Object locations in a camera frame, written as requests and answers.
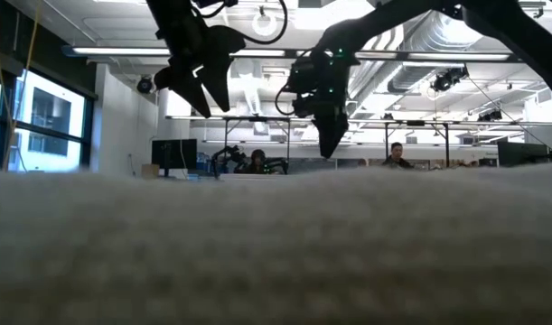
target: computer monitor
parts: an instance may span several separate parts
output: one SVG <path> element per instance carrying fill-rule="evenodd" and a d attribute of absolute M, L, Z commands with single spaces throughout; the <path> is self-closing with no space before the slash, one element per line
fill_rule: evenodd
<path fill-rule="evenodd" d="M 499 148 L 499 166 L 513 167 L 522 164 L 548 163 L 548 148 L 544 144 L 518 144 L 501 142 Z"/>
<path fill-rule="evenodd" d="M 197 168 L 197 140 L 155 140 L 151 143 L 151 163 L 165 170 Z"/>

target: yellow cable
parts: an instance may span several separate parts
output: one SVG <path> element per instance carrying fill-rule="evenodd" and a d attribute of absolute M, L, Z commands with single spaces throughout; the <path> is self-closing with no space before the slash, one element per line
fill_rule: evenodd
<path fill-rule="evenodd" d="M 31 59 L 33 57 L 34 40 L 36 38 L 37 28 L 39 26 L 39 16 L 40 16 L 40 13 L 41 13 L 41 4 L 42 4 L 42 0 L 39 0 L 39 2 L 37 4 L 36 14 L 35 14 L 35 17 L 34 17 L 33 35 L 31 36 L 31 44 L 29 46 L 29 53 L 28 53 L 27 60 L 26 60 L 26 65 L 25 65 L 25 68 L 24 68 L 25 69 L 25 73 L 24 73 L 24 82 L 25 83 L 26 83 L 26 76 L 29 73 L 29 68 L 31 67 Z M 1 58 L 0 58 L 0 82 L 1 82 L 1 85 L 3 85 L 3 89 L 5 89 L 5 83 L 4 83 L 4 80 L 3 80 L 3 67 L 1 66 Z M 21 109 L 21 105 L 23 103 L 23 94 L 24 94 L 24 87 L 21 89 L 21 97 L 19 98 L 18 109 Z M 5 148 L 5 160 L 3 162 L 3 170 L 5 172 L 8 172 L 8 160 L 9 160 L 9 157 L 10 157 L 10 154 L 11 154 L 11 143 L 14 141 L 14 130 L 16 128 L 17 121 L 15 119 L 13 119 L 13 117 L 11 116 L 11 109 L 10 109 L 10 105 L 8 103 L 8 98 L 6 96 L 5 91 L 3 91 L 3 100 L 5 102 L 6 116 L 7 116 L 7 119 L 8 119 L 9 134 L 10 134 L 9 140 L 8 140 L 8 142 L 6 144 L 6 148 Z"/>

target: ceiling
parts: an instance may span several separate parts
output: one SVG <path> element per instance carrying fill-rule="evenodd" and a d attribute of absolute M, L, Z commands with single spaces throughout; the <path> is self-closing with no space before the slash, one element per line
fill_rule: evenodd
<path fill-rule="evenodd" d="M 34 0 L 6 0 L 15 7 L 19 8 L 25 14 L 34 17 L 37 1 Z M 115 47 L 164 47 L 164 44 L 157 41 L 154 34 L 157 30 L 154 20 L 146 5 L 130 3 L 98 2 L 97 0 L 42 0 L 41 25 L 59 35 L 63 40 L 74 46 L 115 46 Z M 317 43 L 323 34 L 323 30 L 330 24 L 340 21 L 344 18 L 355 18 L 373 10 L 368 0 L 332 0 L 330 5 L 323 8 L 306 9 L 299 8 L 305 0 L 286 0 L 289 8 L 290 24 L 284 37 L 271 47 L 277 49 L 306 49 Z M 239 0 L 240 5 L 224 9 L 213 19 L 207 20 L 209 25 L 226 24 L 234 29 L 244 32 L 250 36 L 259 39 L 270 39 L 277 34 L 281 27 L 281 18 L 283 13 L 279 8 L 277 0 Z M 263 5 L 266 13 L 273 15 L 276 20 L 276 30 L 270 36 L 262 37 L 257 34 L 253 28 L 254 18 L 258 14 L 258 8 Z M 204 13 L 211 12 L 217 6 L 203 9 Z M 261 18 L 258 22 L 261 26 L 266 26 L 268 22 L 263 22 L 267 18 Z M 415 20 L 399 26 L 401 35 L 394 29 L 390 36 L 390 41 L 385 44 L 385 48 L 394 45 L 391 50 L 398 49 L 398 45 L 405 44 L 410 35 L 417 32 L 417 28 L 423 20 L 417 17 Z M 538 22 L 547 30 L 552 32 L 552 4 L 548 3 L 545 7 L 544 16 L 538 19 Z M 479 36 L 478 41 L 470 45 L 467 51 L 488 51 L 499 52 L 508 51 L 502 43 Z M 249 48 L 260 48 L 256 44 L 249 44 Z M 141 74 L 156 73 L 166 64 L 166 59 L 161 58 L 108 58 L 101 59 L 111 65 L 112 71 L 118 74 L 121 79 L 135 82 L 139 80 Z M 278 68 L 281 70 L 289 69 L 292 60 L 284 59 L 257 59 L 255 64 L 261 71 L 268 70 L 266 67 Z M 382 71 L 382 63 L 371 63 L 366 67 L 358 67 L 352 71 L 352 77 L 356 79 L 362 75 L 363 69 L 376 69 Z M 492 100 L 500 100 L 504 108 L 519 118 L 522 115 L 521 100 L 527 96 L 534 95 L 536 90 L 544 87 L 542 79 L 525 64 L 506 64 L 506 63 L 471 63 L 467 65 L 471 79 L 463 80 L 460 84 L 453 87 L 443 96 L 434 99 L 434 94 L 430 93 L 428 85 L 434 78 L 436 70 L 430 76 L 426 76 L 415 84 L 415 87 L 406 93 L 405 96 L 396 97 L 397 100 L 390 105 L 378 107 L 382 100 L 376 100 L 374 95 L 378 90 L 368 91 L 369 100 L 360 100 L 357 103 L 358 111 L 352 116 L 363 118 L 377 118 L 386 111 L 391 112 L 395 118 L 412 119 L 425 118 L 432 119 L 463 119 L 468 112 L 483 107 Z M 376 78 L 377 74 L 369 75 L 369 79 Z M 245 103 L 248 93 L 247 86 L 242 84 L 241 78 L 237 74 L 230 73 L 229 94 L 230 104 L 233 107 Z M 262 103 L 273 103 L 276 93 L 286 80 L 285 74 L 262 72 L 256 76 L 258 99 Z M 283 94 L 279 98 L 283 105 L 288 105 L 292 96 Z M 214 106 L 212 99 L 208 97 L 211 106 Z M 476 116 L 470 116 L 469 119 L 475 119 Z"/>

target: person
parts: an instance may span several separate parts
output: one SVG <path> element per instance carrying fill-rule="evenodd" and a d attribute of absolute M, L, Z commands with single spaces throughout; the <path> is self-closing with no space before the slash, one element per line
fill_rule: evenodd
<path fill-rule="evenodd" d="M 267 168 L 264 164 L 266 161 L 266 153 L 261 149 L 256 149 L 251 153 L 251 164 L 244 169 L 242 173 L 246 174 L 271 174 L 271 168 Z"/>
<path fill-rule="evenodd" d="M 414 168 L 410 162 L 407 162 L 402 158 L 403 146 L 401 143 L 393 143 L 390 152 L 392 153 L 386 161 L 382 163 L 382 166 L 396 167 L 402 169 Z"/>

